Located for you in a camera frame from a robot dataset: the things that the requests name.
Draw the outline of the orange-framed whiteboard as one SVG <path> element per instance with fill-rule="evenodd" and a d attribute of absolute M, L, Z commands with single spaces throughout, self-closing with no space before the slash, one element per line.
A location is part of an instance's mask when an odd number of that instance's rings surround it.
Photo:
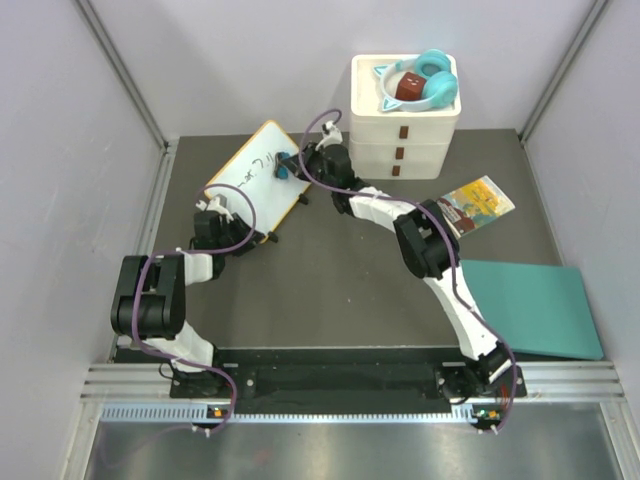
<path fill-rule="evenodd" d="M 209 180 L 204 194 L 237 214 L 264 235 L 273 233 L 310 187 L 289 174 L 276 176 L 276 155 L 294 156 L 298 146 L 275 121 L 265 122 L 231 159 Z"/>

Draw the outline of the blue bone-shaped eraser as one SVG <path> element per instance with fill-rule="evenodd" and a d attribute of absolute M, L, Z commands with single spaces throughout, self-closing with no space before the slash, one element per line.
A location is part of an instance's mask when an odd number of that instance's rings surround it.
<path fill-rule="evenodd" d="M 287 180 L 297 170 L 296 157 L 287 152 L 280 151 L 275 155 L 274 177 L 278 180 Z"/>

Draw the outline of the white three-drawer storage box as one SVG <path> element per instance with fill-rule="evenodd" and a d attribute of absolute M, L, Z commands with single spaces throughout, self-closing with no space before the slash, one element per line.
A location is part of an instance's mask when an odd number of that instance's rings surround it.
<path fill-rule="evenodd" d="M 432 180 L 441 172 L 462 110 L 459 89 L 443 109 L 381 111 L 382 93 L 373 68 L 417 55 L 361 54 L 351 60 L 349 154 L 364 178 Z M 446 55 L 458 80 L 456 60 Z"/>

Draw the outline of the dark red cube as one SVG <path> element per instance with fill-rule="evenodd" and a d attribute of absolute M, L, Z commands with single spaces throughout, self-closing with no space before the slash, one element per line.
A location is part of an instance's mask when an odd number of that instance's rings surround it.
<path fill-rule="evenodd" d="M 413 72 L 405 72 L 398 81 L 394 97 L 400 101 L 418 101 L 423 97 L 427 80 Z"/>

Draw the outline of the yellow illustrated book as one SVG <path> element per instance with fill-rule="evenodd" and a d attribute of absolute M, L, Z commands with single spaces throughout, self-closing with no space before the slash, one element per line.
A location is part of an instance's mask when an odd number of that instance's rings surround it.
<path fill-rule="evenodd" d="M 436 203 L 457 239 L 515 209 L 514 202 L 487 175 L 439 197 Z"/>

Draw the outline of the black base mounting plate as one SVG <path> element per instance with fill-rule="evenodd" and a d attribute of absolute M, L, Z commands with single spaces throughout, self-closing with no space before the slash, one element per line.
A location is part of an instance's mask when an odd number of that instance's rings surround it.
<path fill-rule="evenodd" d="M 332 410 L 386 404 L 450 402 L 498 395 L 507 398 L 518 385 L 519 368 L 509 367 L 491 383 L 464 364 L 378 362 L 337 364 L 229 364 L 222 368 L 235 381 L 244 410 L 303 408 Z"/>

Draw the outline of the aluminium front rail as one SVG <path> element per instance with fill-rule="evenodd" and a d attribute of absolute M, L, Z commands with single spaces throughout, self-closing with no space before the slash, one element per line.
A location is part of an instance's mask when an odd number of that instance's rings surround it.
<path fill-rule="evenodd" d="M 227 397 L 175 398 L 174 384 L 153 364 L 99 364 L 90 367 L 81 399 L 95 404 L 103 421 L 195 423 L 208 428 L 232 423 L 469 423 L 491 408 L 505 406 L 504 391 L 466 401 L 428 398 L 408 388 L 397 391 L 341 390 L 276 392 L 257 397 L 263 379 L 251 374 L 239 383 L 235 408 Z M 625 399 L 608 362 L 524 362 L 517 380 L 520 404 L 617 403 Z"/>

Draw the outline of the teal cat-ear headphones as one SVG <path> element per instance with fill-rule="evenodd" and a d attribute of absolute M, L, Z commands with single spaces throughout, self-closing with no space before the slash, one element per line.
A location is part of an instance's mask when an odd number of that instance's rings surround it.
<path fill-rule="evenodd" d="M 373 68 L 382 93 L 381 111 L 410 113 L 443 109 L 458 94 L 449 57 L 437 49 Z"/>

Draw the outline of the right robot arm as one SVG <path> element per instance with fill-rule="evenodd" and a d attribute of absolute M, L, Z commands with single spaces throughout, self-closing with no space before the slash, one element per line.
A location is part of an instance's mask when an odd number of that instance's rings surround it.
<path fill-rule="evenodd" d="M 331 192 L 336 210 L 395 233 L 409 272 L 424 281 L 440 301 L 467 359 L 467 384 L 487 396 L 511 374 L 505 390 L 510 405 L 517 387 L 511 348 L 484 320 L 466 285 L 459 244 L 434 201 L 416 203 L 390 196 L 356 176 L 342 144 L 307 144 L 298 154 L 296 175 Z"/>

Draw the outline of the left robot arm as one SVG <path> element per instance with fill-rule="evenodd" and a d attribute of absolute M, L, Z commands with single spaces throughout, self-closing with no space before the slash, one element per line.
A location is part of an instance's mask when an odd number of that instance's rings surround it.
<path fill-rule="evenodd" d="M 145 255 L 126 256 L 121 265 L 110 321 L 118 335 L 131 336 L 137 325 L 144 345 L 171 355 L 172 380 L 177 397 L 205 398 L 227 392 L 225 370 L 215 365 L 217 349 L 186 320 L 186 288 L 216 280 L 226 266 L 226 256 L 239 257 L 277 235 L 251 230 L 239 215 L 217 211 L 194 214 L 190 251 L 177 250 L 149 262 Z"/>

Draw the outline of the teal foam pad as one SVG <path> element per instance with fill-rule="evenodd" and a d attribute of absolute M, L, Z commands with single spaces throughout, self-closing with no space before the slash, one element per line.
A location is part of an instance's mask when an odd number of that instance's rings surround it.
<path fill-rule="evenodd" d="M 603 348 L 578 269 L 464 260 L 484 319 L 518 353 L 601 360 Z"/>

